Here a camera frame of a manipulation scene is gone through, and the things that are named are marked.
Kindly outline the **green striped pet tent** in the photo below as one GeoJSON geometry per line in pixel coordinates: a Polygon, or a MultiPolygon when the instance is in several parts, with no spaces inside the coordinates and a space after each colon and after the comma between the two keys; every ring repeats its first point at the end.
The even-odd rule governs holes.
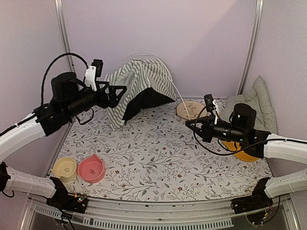
{"type": "Polygon", "coordinates": [[[109,124],[120,129],[142,109],[153,108],[177,99],[173,77],[160,58],[136,58],[105,75],[113,86],[125,86],[126,92],[115,108],[108,108],[109,124]]]}

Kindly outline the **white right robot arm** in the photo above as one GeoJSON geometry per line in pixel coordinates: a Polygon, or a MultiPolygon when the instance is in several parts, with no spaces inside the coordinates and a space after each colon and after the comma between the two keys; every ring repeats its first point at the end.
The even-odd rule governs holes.
{"type": "Polygon", "coordinates": [[[271,166],[273,176],[257,182],[248,199],[252,209],[258,209],[267,198],[307,188],[307,142],[257,130],[254,128],[255,120],[256,111],[247,104],[239,103],[234,106],[230,122],[213,115],[198,116],[185,122],[200,146],[216,138],[238,143],[237,153],[244,152],[254,158],[267,159],[270,164],[275,163],[277,166],[289,163],[284,170],[271,166]]]}

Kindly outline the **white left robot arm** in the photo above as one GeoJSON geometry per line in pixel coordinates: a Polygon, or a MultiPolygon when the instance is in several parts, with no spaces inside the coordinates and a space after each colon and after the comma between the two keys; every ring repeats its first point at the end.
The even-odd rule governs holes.
{"type": "Polygon", "coordinates": [[[71,123],[73,118],[95,106],[114,108],[127,87],[96,80],[95,75],[89,73],[85,81],[80,81],[74,72],[64,72],[51,80],[51,88],[50,102],[43,103],[0,135],[0,190],[43,196],[53,199],[61,208],[67,208],[71,204],[71,197],[59,178],[40,177],[26,171],[24,166],[16,170],[6,160],[22,152],[35,156],[39,152],[48,153],[42,147],[37,150],[28,147],[54,135],[71,123]]]}

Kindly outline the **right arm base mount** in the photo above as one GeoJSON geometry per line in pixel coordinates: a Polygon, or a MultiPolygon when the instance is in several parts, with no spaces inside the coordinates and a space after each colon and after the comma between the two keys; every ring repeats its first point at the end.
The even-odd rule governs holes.
{"type": "Polygon", "coordinates": [[[268,198],[266,195],[249,195],[233,199],[230,207],[234,210],[235,214],[240,214],[272,205],[272,198],[268,198]]]}

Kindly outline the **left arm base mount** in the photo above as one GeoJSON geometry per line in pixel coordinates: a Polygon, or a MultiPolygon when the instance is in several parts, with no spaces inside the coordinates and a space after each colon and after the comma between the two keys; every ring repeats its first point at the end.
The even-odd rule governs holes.
{"type": "Polygon", "coordinates": [[[70,194],[64,185],[55,185],[55,193],[46,199],[46,204],[60,211],[71,211],[84,214],[86,212],[88,199],[86,194],[70,194]]]}

